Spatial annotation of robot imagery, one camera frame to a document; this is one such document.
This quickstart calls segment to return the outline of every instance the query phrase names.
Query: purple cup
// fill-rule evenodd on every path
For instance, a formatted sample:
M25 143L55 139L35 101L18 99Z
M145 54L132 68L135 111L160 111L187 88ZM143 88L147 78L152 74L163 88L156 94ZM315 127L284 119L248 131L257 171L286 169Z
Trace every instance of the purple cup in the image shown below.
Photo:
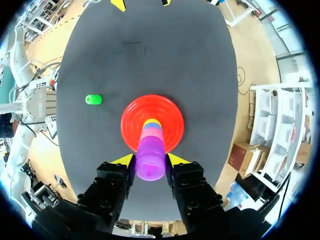
M166 173L164 142L156 136L146 136L139 142L135 173L145 181L156 181Z

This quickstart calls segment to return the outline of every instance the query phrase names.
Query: white shelf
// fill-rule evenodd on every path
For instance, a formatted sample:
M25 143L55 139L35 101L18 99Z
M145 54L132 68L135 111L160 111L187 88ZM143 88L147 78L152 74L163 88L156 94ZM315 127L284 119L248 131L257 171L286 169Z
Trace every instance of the white shelf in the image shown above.
M269 189L276 192L288 174L292 171L296 157L303 139L306 119L306 91L305 87L310 87L305 83L279 83L272 85L253 86L250 89L256 90L255 94L255 114L252 127L252 134L250 138L250 145L264 144L270 147L270 152L265 162L264 168L261 172L255 172L253 175L263 182ZM277 95L274 96L272 91L276 90ZM266 106L260 107L262 96L266 96L266 91L270 93L270 111L267 112ZM261 131L261 124L269 117L268 131L273 133L273 136L263 136ZM291 136L291 129L294 127L295 135Z

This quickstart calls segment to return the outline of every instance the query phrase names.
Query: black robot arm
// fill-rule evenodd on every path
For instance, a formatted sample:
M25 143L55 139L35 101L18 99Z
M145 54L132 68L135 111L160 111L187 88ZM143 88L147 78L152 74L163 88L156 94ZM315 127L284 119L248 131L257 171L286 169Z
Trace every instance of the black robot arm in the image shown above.
M61 200L54 208L47 207L35 218L32 228L47 239L121 238L111 233L133 185L135 160L132 155L128 166L104 162L91 186L78 195L77 204ZM207 239L212 233L223 239L260 238L270 227L253 209L224 211L222 196L207 183L199 163L172 166L166 155L166 165L168 184L188 232L177 238Z

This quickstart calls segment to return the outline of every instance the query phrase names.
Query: pink cup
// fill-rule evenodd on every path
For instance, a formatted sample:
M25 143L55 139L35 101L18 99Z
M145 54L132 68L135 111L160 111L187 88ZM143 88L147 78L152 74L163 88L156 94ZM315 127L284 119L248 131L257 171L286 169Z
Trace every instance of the pink cup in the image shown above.
M164 135L162 133L162 129L158 129L155 127L150 127L142 131L141 136L140 136L140 141L149 136L154 136L159 138L162 142L164 142Z

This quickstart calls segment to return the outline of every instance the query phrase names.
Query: stacked cups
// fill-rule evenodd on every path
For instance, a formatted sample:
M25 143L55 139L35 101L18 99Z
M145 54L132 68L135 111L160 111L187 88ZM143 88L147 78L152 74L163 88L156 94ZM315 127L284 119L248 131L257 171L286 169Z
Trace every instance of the stacked cups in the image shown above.
M146 181L156 181L166 173L166 151L162 126L154 118L143 124L136 153L135 173Z

